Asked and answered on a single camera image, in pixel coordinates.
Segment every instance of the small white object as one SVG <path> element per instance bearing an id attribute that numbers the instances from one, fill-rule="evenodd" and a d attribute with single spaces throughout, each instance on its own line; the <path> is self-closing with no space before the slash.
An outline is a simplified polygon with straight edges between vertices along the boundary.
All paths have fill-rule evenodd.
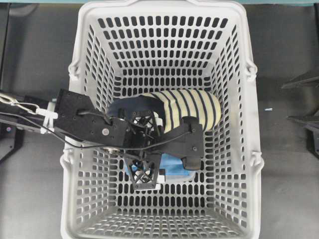
<path id="1" fill-rule="evenodd" d="M 102 135 L 108 136 L 110 133 L 110 130 L 108 128 L 102 129 Z"/>
<path id="2" fill-rule="evenodd" d="M 49 102 L 47 109 L 41 109 L 37 108 L 35 112 L 38 115 L 44 116 L 43 126 L 50 129 L 51 131 L 54 131 L 53 128 L 53 120 L 56 120 L 58 118 L 58 113 L 54 112 L 55 103 Z M 50 133 L 45 128 L 40 129 L 41 134 Z"/>

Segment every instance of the black fabric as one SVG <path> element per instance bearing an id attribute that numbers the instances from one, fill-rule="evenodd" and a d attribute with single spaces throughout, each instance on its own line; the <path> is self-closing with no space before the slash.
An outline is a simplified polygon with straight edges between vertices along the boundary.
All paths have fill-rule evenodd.
<path id="1" fill-rule="evenodd" d="M 215 109 L 215 105 L 214 105 L 214 102 L 213 102 L 213 99 L 212 99 L 210 93 L 208 93 L 208 92 L 206 92 L 206 93 L 207 93 L 208 98 L 210 100 L 211 106 L 213 107 L 213 115 L 214 115 L 213 128 L 214 128 L 214 126 L 216 124 L 216 109 Z"/>
<path id="2" fill-rule="evenodd" d="M 186 99 L 185 99 L 185 96 L 184 96 L 184 94 L 182 94 L 182 93 L 180 92 L 180 90 L 177 90 L 177 92 L 182 96 L 182 98 L 183 98 L 183 100 L 184 100 L 184 102 L 185 102 L 185 105 L 186 105 L 187 115 L 189 116 L 189 115 L 190 115 L 190 110 L 189 110 L 187 101 L 186 101 Z"/>
<path id="3" fill-rule="evenodd" d="M 203 99 L 203 97 L 201 96 L 201 94 L 199 93 L 199 91 L 198 90 L 196 90 L 196 92 L 197 92 L 197 94 L 198 94 L 198 96 L 199 96 L 199 98 L 200 98 L 200 101 L 201 101 L 201 104 L 203 105 L 203 109 L 204 109 L 204 114 L 205 114 L 205 125 L 204 125 L 204 131 L 206 131 L 207 130 L 207 121 L 208 121 L 208 116 L 207 116 L 207 109 L 206 109 L 206 107 L 205 107 L 205 102 L 204 102 L 204 99 Z"/>
<path id="4" fill-rule="evenodd" d="M 163 127 L 165 127 L 164 103 L 157 98 L 138 96 L 115 100 L 110 104 L 107 115 L 119 117 L 123 110 L 125 117 L 129 120 L 132 119 L 133 112 L 154 111 L 163 120 Z"/>
<path id="5" fill-rule="evenodd" d="M 176 96 L 170 90 L 168 90 L 168 92 L 174 98 L 174 100 L 176 102 L 176 106 L 177 106 L 177 109 L 178 109 L 178 118 L 181 119 L 181 109 L 180 109 L 178 100 L 177 100 Z"/>
<path id="6" fill-rule="evenodd" d="M 163 92 L 159 92 L 159 93 L 161 93 L 161 94 L 168 100 L 168 108 L 169 108 L 169 115 L 170 115 L 170 124 L 171 124 L 171 129 L 173 129 L 173 128 L 174 128 L 173 110 L 171 109 L 170 99 L 169 99 Z"/>

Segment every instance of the basket handle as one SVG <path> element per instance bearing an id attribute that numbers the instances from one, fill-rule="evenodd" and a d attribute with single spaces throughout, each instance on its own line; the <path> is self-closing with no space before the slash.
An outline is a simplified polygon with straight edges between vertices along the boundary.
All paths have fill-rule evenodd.
<path id="1" fill-rule="evenodd" d="M 258 175 L 265 165 L 265 161 L 261 156 L 261 152 L 252 151 L 252 156 L 250 159 L 250 166 L 254 168 L 254 174 Z"/>

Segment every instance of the black cable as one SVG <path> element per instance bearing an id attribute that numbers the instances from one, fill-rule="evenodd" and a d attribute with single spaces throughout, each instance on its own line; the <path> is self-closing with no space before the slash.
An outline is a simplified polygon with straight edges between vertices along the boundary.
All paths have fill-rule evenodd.
<path id="1" fill-rule="evenodd" d="M 46 129 L 47 131 L 49 131 L 53 136 L 55 136 L 57 139 L 61 140 L 62 142 L 74 147 L 74 148 L 80 148 L 80 149 L 88 149 L 88 148 L 102 148 L 102 147 L 109 147 L 109 148 L 115 148 L 115 149 L 118 149 L 118 150 L 146 150 L 146 149 L 149 149 L 149 148 L 153 148 L 153 147 L 156 147 L 156 146 L 160 146 L 160 145 L 163 145 L 163 144 L 166 144 L 166 143 L 169 143 L 169 142 L 172 142 L 176 139 L 179 139 L 181 137 L 183 137 L 184 135 L 187 135 L 189 134 L 190 132 L 187 131 L 187 132 L 184 132 L 174 138 L 171 138 L 171 139 L 168 139 L 166 141 L 163 141 L 163 142 L 159 142 L 159 143 L 155 143 L 155 144 L 151 144 L 149 146 L 146 146 L 146 147 L 141 147 L 141 148 L 124 148 L 124 147 L 117 147 L 117 146 L 109 146 L 109 145 L 91 145 L 91 146 L 77 146 L 77 145 L 74 145 L 68 141 L 66 141 L 63 137 L 61 137 L 60 135 L 58 135 L 56 132 L 50 130 L 49 128 L 47 127 L 44 127 L 30 119 L 28 119 L 27 117 L 24 117 L 24 116 L 21 116 L 21 115 L 17 115 L 17 114 L 11 114 L 11 113 L 5 113 L 5 112 L 0 112 L 0 115 L 5 115 L 5 116 L 14 116 L 14 117 L 18 117 L 18 118 L 21 118 L 25 121 L 28 121 L 29 123 L 39 127 L 39 128 L 44 128 Z"/>

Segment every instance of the white cable tie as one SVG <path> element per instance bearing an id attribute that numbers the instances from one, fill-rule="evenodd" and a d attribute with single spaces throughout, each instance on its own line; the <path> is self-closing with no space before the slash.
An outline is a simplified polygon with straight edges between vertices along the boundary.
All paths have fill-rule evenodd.
<path id="1" fill-rule="evenodd" d="M 47 109 L 37 108 L 36 113 L 44 116 L 43 126 L 54 131 L 53 120 L 58 118 L 58 113 L 54 112 L 55 103 L 49 102 Z M 40 129 L 41 134 L 49 133 L 45 128 Z"/>

